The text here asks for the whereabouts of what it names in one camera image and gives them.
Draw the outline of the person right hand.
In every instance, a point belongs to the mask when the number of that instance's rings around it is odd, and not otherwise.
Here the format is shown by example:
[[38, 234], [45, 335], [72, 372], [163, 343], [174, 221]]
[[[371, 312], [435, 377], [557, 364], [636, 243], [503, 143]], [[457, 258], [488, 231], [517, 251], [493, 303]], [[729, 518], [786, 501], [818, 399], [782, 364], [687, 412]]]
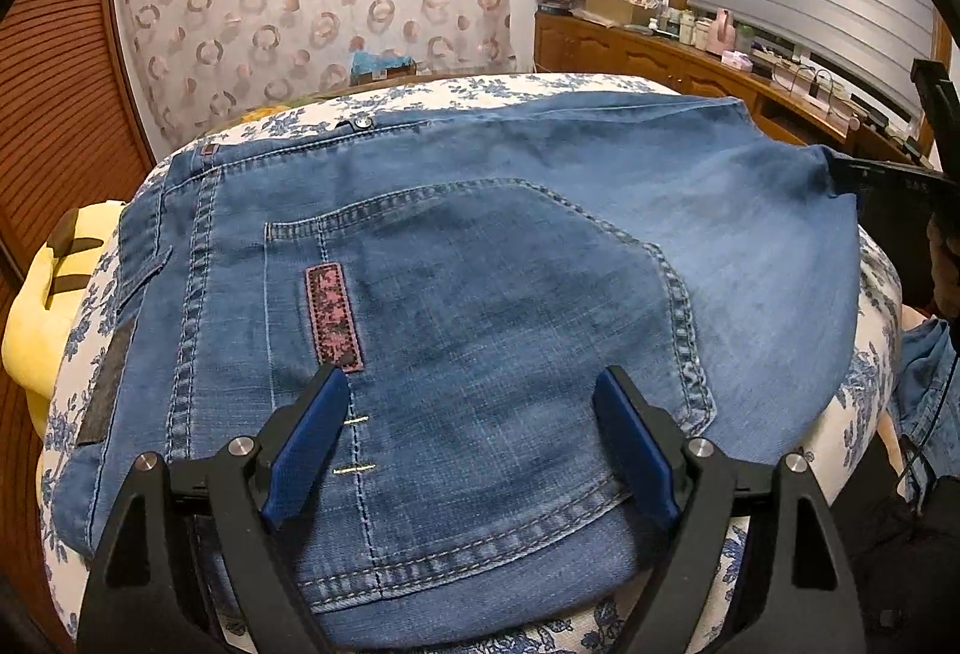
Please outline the person right hand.
[[939, 313], [953, 321], [960, 314], [960, 241], [940, 228], [935, 215], [928, 223], [928, 241], [934, 301]]

